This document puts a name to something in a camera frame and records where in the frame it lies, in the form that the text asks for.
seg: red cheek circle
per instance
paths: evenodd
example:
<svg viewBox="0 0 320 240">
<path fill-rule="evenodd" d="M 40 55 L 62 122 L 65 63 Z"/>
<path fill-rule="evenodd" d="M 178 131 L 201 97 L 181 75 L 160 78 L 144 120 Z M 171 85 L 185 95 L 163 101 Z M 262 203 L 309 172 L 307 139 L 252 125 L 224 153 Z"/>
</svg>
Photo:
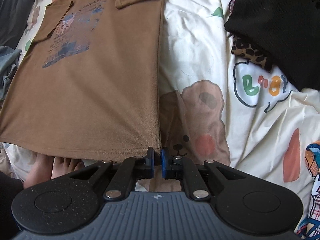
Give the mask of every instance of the red cheek circle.
<svg viewBox="0 0 320 240">
<path fill-rule="evenodd" d="M 211 135 L 200 135 L 195 141 L 196 151 L 202 157 L 208 157 L 214 153 L 215 142 Z"/>
</svg>

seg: gray gripper base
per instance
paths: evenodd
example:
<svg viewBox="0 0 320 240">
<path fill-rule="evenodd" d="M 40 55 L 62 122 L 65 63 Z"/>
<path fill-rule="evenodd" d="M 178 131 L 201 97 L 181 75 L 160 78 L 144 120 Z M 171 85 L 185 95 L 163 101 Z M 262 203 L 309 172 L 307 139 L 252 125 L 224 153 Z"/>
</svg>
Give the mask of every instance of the gray gripper base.
<svg viewBox="0 0 320 240">
<path fill-rule="evenodd" d="M 228 227 L 210 205 L 184 192 L 131 192 L 127 199 L 109 202 L 79 230 L 43 236 L 22 231 L 15 240 L 298 240 L 292 232 L 250 236 Z"/>
</svg>

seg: bed sheet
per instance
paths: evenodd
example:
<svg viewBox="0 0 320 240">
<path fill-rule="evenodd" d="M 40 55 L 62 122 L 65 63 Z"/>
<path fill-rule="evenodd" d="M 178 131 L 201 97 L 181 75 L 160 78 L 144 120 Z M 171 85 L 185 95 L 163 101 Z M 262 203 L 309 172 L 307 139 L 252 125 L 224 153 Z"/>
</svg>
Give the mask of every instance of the bed sheet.
<svg viewBox="0 0 320 240">
<path fill-rule="evenodd" d="M 19 49 L 28 50 L 52 1 L 35 1 Z M 230 1 L 165 0 L 160 112 L 178 105 L 182 121 L 172 128 L 160 115 L 162 130 L 171 129 L 163 144 L 177 155 L 196 152 L 198 160 L 222 156 L 231 167 L 289 188 L 306 216 L 313 180 L 304 160 L 306 147 L 320 138 L 319 92 L 297 92 L 278 67 L 268 73 L 230 53 L 233 36 L 224 30 Z M 25 179 L 34 153 L 4 147 Z"/>
</svg>

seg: bare foot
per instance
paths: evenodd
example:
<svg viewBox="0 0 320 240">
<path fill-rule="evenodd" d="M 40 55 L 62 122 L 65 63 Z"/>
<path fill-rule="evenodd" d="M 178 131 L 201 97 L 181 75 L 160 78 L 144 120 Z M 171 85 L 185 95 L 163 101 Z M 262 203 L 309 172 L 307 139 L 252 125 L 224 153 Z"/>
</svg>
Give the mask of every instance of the bare foot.
<svg viewBox="0 0 320 240">
<path fill-rule="evenodd" d="M 41 182 L 45 182 L 51 179 L 53 156 L 47 156 L 41 153 L 37 153 L 35 164 L 32 166 L 26 181 L 23 183 L 23 187 L 31 187 Z"/>
<path fill-rule="evenodd" d="M 51 179 L 77 171 L 83 167 L 84 164 L 81 160 L 56 157 L 53 164 Z"/>
</svg>

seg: white bed sheet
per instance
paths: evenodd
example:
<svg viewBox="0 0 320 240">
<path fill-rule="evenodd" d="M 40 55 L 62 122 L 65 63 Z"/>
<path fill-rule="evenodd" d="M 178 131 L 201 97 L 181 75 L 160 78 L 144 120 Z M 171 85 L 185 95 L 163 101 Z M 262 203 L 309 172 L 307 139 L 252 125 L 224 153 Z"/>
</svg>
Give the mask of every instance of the white bed sheet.
<svg viewBox="0 0 320 240">
<path fill-rule="evenodd" d="M 51 2 L 35 1 L 19 49 L 28 49 Z M 313 180 L 304 155 L 307 145 L 320 139 L 319 93 L 296 92 L 279 68 L 267 73 L 230 53 L 233 37 L 224 30 L 229 2 L 165 0 L 159 96 L 182 93 L 200 80 L 217 84 L 230 166 L 294 191 L 306 215 Z M 17 177 L 25 179 L 34 153 L 9 144 L 4 148 Z M 290 164 L 295 171 L 288 174 Z"/>
</svg>

